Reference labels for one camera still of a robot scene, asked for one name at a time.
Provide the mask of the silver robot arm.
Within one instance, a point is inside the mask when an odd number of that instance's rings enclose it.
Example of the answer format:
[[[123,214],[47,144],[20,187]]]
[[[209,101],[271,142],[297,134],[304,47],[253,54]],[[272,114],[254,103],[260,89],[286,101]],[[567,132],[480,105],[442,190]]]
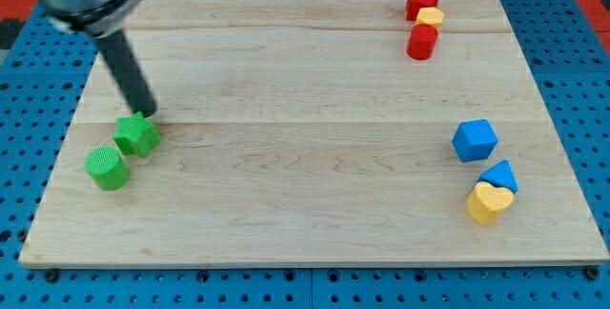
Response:
[[[144,0],[41,1],[57,29],[94,39],[132,112],[146,117],[156,112],[153,92],[123,32],[125,20]]]

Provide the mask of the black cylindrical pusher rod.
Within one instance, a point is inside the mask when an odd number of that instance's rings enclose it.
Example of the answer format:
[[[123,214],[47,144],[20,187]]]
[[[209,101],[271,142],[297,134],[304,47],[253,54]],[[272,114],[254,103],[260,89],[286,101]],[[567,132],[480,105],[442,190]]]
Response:
[[[144,117],[155,114],[156,100],[125,33],[115,31],[96,38],[95,44],[131,111]]]

